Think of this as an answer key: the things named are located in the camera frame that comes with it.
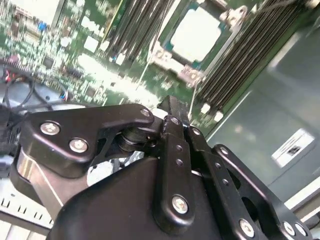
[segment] ram slot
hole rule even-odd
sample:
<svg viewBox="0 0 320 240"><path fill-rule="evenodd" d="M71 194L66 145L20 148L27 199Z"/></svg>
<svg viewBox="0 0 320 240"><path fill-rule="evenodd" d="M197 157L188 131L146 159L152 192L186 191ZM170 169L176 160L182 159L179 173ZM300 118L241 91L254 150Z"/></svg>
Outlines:
<svg viewBox="0 0 320 240"><path fill-rule="evenodd" d="M130 25L130 22L132 21L132 18L135 15L135 12L136 12L140 2L141 2L141 0L131 0L130 4L127 7L126 11L124 12L124 15L121 18L121 21L120 21L119 25L117 26L115 34L111 40L111 43L109 46L110 51L115 50L114 48L118 45L121 37L125 33L128 26Z"/></svg>
<svg viewBox="0 0 320 240"><path fill-rule="evenodd" d="M145 42L145 39L148 37L150 31L154 31L156 27L154 25L160 25L159 17L163 11L166 9L166 1L165 0L157 0L155 4L150 7L150 11L148 16L144 19L142 24L145 27L140 27L138 31L133 36L131 42L128 45L128 49L126 52L126 57L130 61L134 61L136 58L136 52L139 53L142 45Z"/></svg>
<svg viewBox="0 0 320 240"><path fill-rule="evenodd" d="M128 44L130 40L134 37L135 33L138 31L139 28L145 28L145 25L142 25L141 23L145 22L144 18L146 17L146 14L148 13L149 6L153 0L143 0L141 1L136 14L131 20L130 25L128 26L127 30L123 34L121 41L119 43L119 46L117 48L117 53L123 53L124 50L128 47Z"/></svg>

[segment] metal bolt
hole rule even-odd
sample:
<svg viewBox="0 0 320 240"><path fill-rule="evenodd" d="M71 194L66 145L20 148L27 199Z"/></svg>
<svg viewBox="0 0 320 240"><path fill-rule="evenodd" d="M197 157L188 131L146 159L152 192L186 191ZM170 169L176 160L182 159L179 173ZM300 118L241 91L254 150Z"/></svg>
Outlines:
<svg viewBox="0 0 320 240"><path fill-rule="evenodd" d="M198 129L196 129L196 128L193 128L193 132L194 132L196 135L200 135L200 134L201 134L201 132L200 132Z"/></svg>
<svg viewBox="0 0 320 240"><path fill-rule="evenodd" d="M56 135L60 132L60 127L53 122L45 122L40 126L41 132L46 135Z"/></svg>
<svg viewBox="0 0 320 240"><path fill-rule="evenodd" d="M179 120L176 119L175 117L171 118L171 121L175 124L175 125L179 125Z"/></svg>
<svg viewBox="0 0 320 240"><path fill-rule="evenodd" d="M69 146L72 151L80 154L88 150L88 144L79 138L71 140Z"/></svg>
<svg viewBox="0 0 320 240"><path fill-rule="evenodd" d="M146 117L150 117L150 112L147 109L142 109L140 112Z"/></svg>
<svg viewBox="0 0 320 240"><path fill-rule="evenodd" d="M303 236L307 236L307 232L304 230L304 228L299 224L296 223L295 224L296 229L298 229L298 231L303 235Z"/></svg>
<svg viewBox="0 0 320 240"><path fill-rule="evenodd" d="M179 214L186 214L188 212L188 204L180 196L174 196L172 198L172 206Z"/></svg>
<svg viewBox="0 0 320 240"><path fill-rule="evenodd" d="M247 220L240 219L239 225L242 231L244 232L244 234L247 235L249 238L253 238L255 236L254 228L251 226L251 224Z"/></svg>
<svg viewBox="0 0 320 240"><path fill-rule="evenodd" d="M283 222L284 229L290 234L291 236L296 235L294 228L286 221Z"/></svg>
<svg viewBox="0 0 320 240"><path fill-rule="evenodd" d="M220 147L220 149L221 149L221 152L222 152L223 154L228 155L228 150L227 150L227 149L225 149L223 146Z"/></svg>

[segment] motherboard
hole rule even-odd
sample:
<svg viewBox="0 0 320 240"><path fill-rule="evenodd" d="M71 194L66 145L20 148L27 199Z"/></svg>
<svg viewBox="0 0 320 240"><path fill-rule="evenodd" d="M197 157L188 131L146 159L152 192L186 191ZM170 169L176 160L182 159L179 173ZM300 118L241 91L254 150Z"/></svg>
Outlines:
<svg viewBox="0 0 320 240"><path fill-rule="evenodd" d="M155 108L172 95L208 133L221 119L197 87L261 0L1 0L0 56L67 100Z"/></svg>

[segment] black robotic arm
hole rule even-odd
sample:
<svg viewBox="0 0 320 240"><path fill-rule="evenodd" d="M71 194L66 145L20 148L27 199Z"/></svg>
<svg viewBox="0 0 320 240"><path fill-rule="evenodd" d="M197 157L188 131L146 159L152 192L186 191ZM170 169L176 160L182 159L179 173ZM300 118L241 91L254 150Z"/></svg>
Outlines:
<svg viewBox="0 0 320 240"><path fill-rule="evenodd" d="M50 213L47 239L312 239L230 149L208 146L179 101L159 107L163 120L139 104L25 120L10 175ZM144 158L88 186L90 166L134 151Z"/></svg>

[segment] green circuit board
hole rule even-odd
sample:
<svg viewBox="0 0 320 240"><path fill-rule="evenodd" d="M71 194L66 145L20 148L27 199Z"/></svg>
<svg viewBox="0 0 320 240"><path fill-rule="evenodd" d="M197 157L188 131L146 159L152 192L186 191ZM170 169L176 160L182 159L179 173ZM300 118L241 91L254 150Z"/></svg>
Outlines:
<svg viewBox="0 0 320 240"><path fill-rule="evenodd" d="M151 64L140 80L147 64L149 42L145 43L145 49L142 49L133 64L124 62L122 65L117 65L110 61L106 52L101 49L108 34L117 28L129 0L85 0L81 6L76 2L76 0L66 0L57 25L37 35L30 33L27 24L14 27L16 9L10 1L1 1L0 55L6 57L19 54L22 65L45 74L46 85L59 89L55 81L50 81L51 78L58 79L71 93L72 101L99 106L140 103L152 109L165 96L172 95L190 106L194 89L187 87L186 83L172 72ZM174 27L180 17L180 11L191 2L179 1L160 40L164 39ZM261 0L226 2L230 8L236 9L246 5L250 10ZM84 18L90 20L90 26L83 24ZM229 35L227 29L222 32L206 59L212 59L217 54ZM63 38L69 41L66 47L62 46ZM43 64L45 57L53 60L50 69ZM63 66L81 69L83 76L78 78L67 75L62 70ZM211 115L200 112L202 106L203 103L195 101L190 122L206 135L216 122Z"/></svg>

